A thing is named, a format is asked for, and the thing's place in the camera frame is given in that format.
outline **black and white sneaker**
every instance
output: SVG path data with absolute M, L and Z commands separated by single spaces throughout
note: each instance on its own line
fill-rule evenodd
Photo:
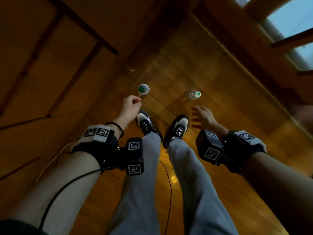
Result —
M 162 142 L 163 136 L 152 124 L 152 121 L 148 113 L 144 112 L 143 110 L 140 110 L 135 120 L 138 127 L 141 128 L 144 135 L 154 132 L 160 136 Z
M 170 129 L 168 130 L 164 141 L 163 141 L 163 147 L 167 149 L 168 144 L 170 141 L 174 138 L 182 139 L 184 134 L 186 133 L 189 126 L 189 117 L 187 115 L 180 115 L 178 116 Z

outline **sky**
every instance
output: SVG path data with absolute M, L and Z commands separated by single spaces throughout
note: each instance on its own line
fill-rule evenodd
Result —
M 268 16 L 268 20 L 284 37 L 313 28 L 313 0 L 291 0 Z M 297 47 L 296 51 L 313 69 L 313 43 Z

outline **white wire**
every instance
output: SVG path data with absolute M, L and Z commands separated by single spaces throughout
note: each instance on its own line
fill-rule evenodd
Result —
M 63 150 L 64 150 L 67 146 L 69 146 L 69 145 L 71 145 L 71 144 L 74 144 L 74 143 L 75 143 L 75 142 L 71 142 L 71 143 L 69 143 L 68 145 L 64 146 L 64 148 L 62 148 L 62 150 L 60 151 L 60 153 L 59 153 L 55 158 L 53 158 L 52 161 L 49 162 L 48 165 L 45 166 L 45 168 L 42 170 L 42 172 L 40 173 L 40 175 L 39 175 L 39 177 L 37 178 L 37 180 L 36 180 L 35 183 L 37 183 L 37 181 L 39 180 L 39 178 L 41 177 L 41 175 L 44 173 L 44 170 L 54 161 L 54 159 L 56 159 L 56 158 L 63 152 Z

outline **black hair tie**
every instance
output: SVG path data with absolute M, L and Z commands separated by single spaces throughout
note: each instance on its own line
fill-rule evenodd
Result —
M 124 136 L 124 131 L 122 130 L 122 128 L 117 124 L 117 123 L 115 123 L 115 122 L 107 122 L 105 125 L 108 125 L 108 124 L 114 124 L 116 127 L 118 127 L 119 128 L 119 130 L 120 130 L 120 132 L 121 132 L 121 134 L 120 134 L 120 137 L 119 138 L 121 138 L 121 137 L 123 137 Z

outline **trouser leg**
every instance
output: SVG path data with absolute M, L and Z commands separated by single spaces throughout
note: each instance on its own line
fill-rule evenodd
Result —
M 126 175 L 120 202 L 112 217 L 108 234 L 160 234 L 155 208 L 155 183 L 161 140 L 156 133 L 142 139 L 145 171 Z
M 167 148 L 182 188 L 185 234 L 238 234 L 209 174 L 194 151 L 174 139 Z

